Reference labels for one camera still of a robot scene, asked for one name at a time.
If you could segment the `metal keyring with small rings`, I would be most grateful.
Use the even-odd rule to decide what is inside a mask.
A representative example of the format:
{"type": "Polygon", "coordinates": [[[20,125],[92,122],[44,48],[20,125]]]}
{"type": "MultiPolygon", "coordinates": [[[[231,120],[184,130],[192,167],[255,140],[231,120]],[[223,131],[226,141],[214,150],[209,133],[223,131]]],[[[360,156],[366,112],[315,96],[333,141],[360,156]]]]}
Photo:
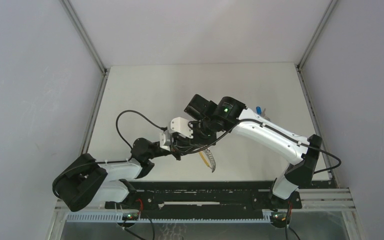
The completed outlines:
{"type": "Polygon", "coordinates": [[[204,149],[203,151],[199,152],[199,155],[205,165],[211,169],[211,172],[214,173],[217,167],[215,158],[209,148],[204,149]]]}

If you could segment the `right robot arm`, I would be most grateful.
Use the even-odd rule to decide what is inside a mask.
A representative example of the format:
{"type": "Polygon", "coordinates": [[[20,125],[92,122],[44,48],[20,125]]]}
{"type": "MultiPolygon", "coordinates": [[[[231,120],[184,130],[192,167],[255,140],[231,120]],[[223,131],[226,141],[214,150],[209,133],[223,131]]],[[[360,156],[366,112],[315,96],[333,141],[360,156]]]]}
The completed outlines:
{"type": "Polygon", "coordinates": [[[270,189],[269,203],[273,207],[282,208],[293,192],[312,181],[321,152],[320,136],[305,137],[285,130],[229,96],[215,103],[195,94],[184,112],[194,119],[193,139],[202,146],[213,146],[220,141],[216,137],[218,132],[232,133],[260,143],[288,161],[287,168],[270,189]]]}

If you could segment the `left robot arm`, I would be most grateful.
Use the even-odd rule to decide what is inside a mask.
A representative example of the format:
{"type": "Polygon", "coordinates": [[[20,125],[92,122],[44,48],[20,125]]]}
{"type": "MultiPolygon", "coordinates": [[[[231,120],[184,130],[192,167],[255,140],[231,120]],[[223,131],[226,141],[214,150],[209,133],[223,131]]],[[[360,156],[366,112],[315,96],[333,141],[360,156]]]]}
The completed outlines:
{"type": "Polygon", "coordinates": [[[127,160],[98,162],[89,153],[80,155],[52,183],[53,194],[62,200],[71,212],[78,212],[89,205],[116,202],[129,209],[137,196],[129,181],[145,177],[155,166],[154,158],[181,154],[163,141],[151,142],[145,138],[134,141],[127,160]]]}

